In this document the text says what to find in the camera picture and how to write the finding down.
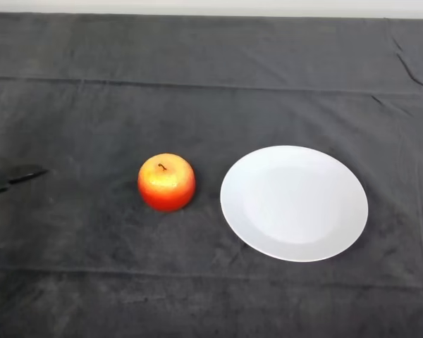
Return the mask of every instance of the gray cloth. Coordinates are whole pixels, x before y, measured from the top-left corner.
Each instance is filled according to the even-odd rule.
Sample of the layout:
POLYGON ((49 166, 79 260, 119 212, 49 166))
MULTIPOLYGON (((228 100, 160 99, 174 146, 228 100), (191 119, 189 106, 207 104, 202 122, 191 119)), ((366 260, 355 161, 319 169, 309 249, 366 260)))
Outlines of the gray cloth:
POLYGON ((0 14, 0 337, 423 337, 423 21, 0 14), (368 196, 347 251, 244 245, 219 191, 250 151, 308 146, 368 196), (143 204, 142 163, 195 199, 143 204))

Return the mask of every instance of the white wall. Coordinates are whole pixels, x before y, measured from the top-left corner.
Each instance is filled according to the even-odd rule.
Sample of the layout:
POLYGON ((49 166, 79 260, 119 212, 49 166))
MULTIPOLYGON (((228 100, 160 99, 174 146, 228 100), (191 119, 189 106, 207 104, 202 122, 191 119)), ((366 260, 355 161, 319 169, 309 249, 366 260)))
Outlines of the white wall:
POLYGON ((0 0, 0 11, 423 18, 423 0, 0 0))

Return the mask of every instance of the table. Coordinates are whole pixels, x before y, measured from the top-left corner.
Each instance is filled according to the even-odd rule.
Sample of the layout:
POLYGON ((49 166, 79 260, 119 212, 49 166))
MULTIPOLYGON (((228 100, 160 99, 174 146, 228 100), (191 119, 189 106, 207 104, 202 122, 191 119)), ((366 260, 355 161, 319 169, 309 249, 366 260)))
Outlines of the table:
POLYGON ((0 14, 0 337, 423 337, 423 21, 0 14), (292 144, 360 179, 365 231, 326 261, 243 244, 219 191, 292 144), (192 163, 176 213, 154 154, 192 163))

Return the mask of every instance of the red apple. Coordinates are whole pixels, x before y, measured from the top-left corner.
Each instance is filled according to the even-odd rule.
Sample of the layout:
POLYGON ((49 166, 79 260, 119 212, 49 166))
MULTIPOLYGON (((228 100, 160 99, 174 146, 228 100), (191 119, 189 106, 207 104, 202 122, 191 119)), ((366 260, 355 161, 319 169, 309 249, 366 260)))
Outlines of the red apple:
POLYGON ((142 199, 158 211, 175 211, 191 201, 195 174, 180 156, 159 154, 149 158, 138 174, 142 199))

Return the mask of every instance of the white plate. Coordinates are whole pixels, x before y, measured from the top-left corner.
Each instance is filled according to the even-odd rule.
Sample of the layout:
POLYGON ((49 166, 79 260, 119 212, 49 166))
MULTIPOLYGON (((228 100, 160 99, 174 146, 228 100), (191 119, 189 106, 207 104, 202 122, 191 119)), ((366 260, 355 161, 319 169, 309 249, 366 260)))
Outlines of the white plate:
POLYGON ((295 262, 346 250, 368 217, 367 196, 354 174, 300 146, 271 146, 241 158, 224 178, 221 207, 244 242, 295 262))

